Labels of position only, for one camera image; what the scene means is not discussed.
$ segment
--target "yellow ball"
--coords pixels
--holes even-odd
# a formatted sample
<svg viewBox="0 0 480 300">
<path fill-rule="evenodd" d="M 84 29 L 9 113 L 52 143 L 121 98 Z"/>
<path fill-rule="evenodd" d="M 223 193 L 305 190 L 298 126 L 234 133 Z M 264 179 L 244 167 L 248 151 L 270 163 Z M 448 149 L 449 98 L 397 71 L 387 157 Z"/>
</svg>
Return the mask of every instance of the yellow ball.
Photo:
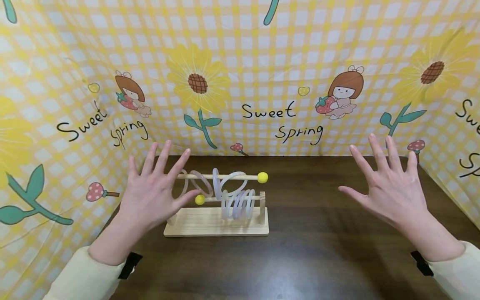
<svg viewBox="0 0 480 300">
<path fill-rule="evenodd" d="M 268 174 L 265 172 L 258 173 L 258 182 L 265 183 L 268 181 Z"/>
<path fill-rule="evenodd" d="M 202 194 L 200 195 L 197 195 L 195 197 L 195 204 L 197 205 L 203 205 L 205 203 L 205 196 L 203 196 Z"/>
</svg>

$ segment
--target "light yellow sleeve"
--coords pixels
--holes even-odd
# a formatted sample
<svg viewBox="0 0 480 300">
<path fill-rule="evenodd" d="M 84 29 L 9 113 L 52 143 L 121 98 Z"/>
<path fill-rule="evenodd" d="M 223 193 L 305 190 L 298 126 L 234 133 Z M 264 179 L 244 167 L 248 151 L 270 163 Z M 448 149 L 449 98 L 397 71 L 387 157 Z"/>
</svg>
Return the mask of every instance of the light yellow sleeve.
<svg viewBox="0 0 480 300">
<path fill-rule="evenodd" d="M 118 266 L 101 264 L 88 254 L 88 247 L 77 250 L 50 287 L 44 300 L 107 300 L 119 284 L 125 262 Z"/>
<path fill-rule="evenodd" d="M 454 300 L 480 299 L 480 250 L 462 241 L 465 252 L 450 261 L 427 262 L 433 278 Z"/>
</svg>

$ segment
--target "wooden table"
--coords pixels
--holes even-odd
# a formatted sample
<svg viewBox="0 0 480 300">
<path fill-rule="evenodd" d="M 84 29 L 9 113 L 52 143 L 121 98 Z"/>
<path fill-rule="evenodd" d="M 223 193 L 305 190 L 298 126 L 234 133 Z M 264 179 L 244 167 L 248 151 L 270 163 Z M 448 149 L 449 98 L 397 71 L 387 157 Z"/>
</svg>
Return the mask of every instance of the wooden table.
<svg viewBox="0 0 480 300">
<path fill-rule="evenodd" d="M 163 224 L 136 245 L 144 258 L 113 300 L 447 299 L 416 268 L 408 240 L 337 190 L 367 192 L 351 157 L 194 156 L 186 170 L 214 167 L 269 174 L 268 183 L 248 185 L 266 192 L 269 236 L 165 238 Z M 480 231 L 423 170 L 420 178 L 430 211 L 480 246 Z M 179 180 L 175 192 L 182 187 Z"/>
</svg>

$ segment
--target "yellow checkered backdrop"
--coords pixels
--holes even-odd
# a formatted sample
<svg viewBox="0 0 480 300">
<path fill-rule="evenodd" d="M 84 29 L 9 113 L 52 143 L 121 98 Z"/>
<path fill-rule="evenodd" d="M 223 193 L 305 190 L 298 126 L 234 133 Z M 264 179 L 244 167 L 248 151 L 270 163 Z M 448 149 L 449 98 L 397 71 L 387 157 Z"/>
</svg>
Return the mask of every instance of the yellow checkered backdrop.
<svg viewBox="0 0 480 300">
<path fill-rule="evenodd" d="M 43 297 L 153 141 L 347 156 L 390 134 L 480 226 L 480 2 L 84 2 L 3 1 L 4 299 Z"/>
</svg>

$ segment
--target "cartoon girl print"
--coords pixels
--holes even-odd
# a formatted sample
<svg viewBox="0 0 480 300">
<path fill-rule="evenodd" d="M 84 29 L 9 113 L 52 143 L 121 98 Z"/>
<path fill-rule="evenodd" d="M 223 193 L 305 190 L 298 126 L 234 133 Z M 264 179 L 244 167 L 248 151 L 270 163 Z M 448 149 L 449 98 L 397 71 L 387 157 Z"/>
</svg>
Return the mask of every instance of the cartoon girl print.
<svg viewBox="0 0 480 300">
<path fill-rule="evenodd" d="M 117 101 L 122 106 L 135 111 L 144 118 L 148 118 L 152 114 L 152 109 L 144 104 L 145 95 L 140 86 L 132 79 L 132 75 L 128 72 L 121 73 L 115 71 L 115 81 L 120 88 L 117 94 Z"/>
<path fill-rule="evenodd" d="M 332 82 L 328 95 L 318 98 L 315 109 L 319 114 L 330 116 L 329 119 L 335 120 L 343 118 L 346 114 L 353 112 L 356 104 L 351 102 L 357 99 L 363 89 L 364 67 L 355 68 L 349 66 L 347 72 L 343 72 Z"/>
</svg>

